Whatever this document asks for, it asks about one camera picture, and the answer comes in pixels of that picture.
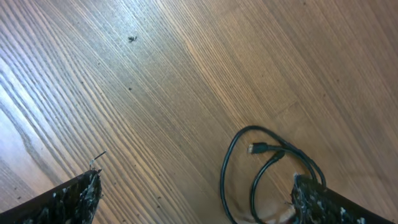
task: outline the wire end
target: wire end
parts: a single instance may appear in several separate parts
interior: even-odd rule
[[[250,144],[248,147],[248,153],[252,154],[253,153],[253,144]]]

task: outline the wood grain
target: wood grain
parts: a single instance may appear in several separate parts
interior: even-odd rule
[[[260,124],[302,148],[329,188],[398,219],[398,2],[0,2],[0,212],[104,169],[96,223],[228,223],[221,162]],[[129,37],[137,37],[129,42]],[[227,196],[252,223],[249,186],[269,155],[244,137]],[[282,159],[262,218],[285,210]]]

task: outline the small insect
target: small insect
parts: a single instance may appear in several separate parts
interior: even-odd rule
[[[129,43],[136,41],[136,40],[137,40],[137,36],[129,37]]]

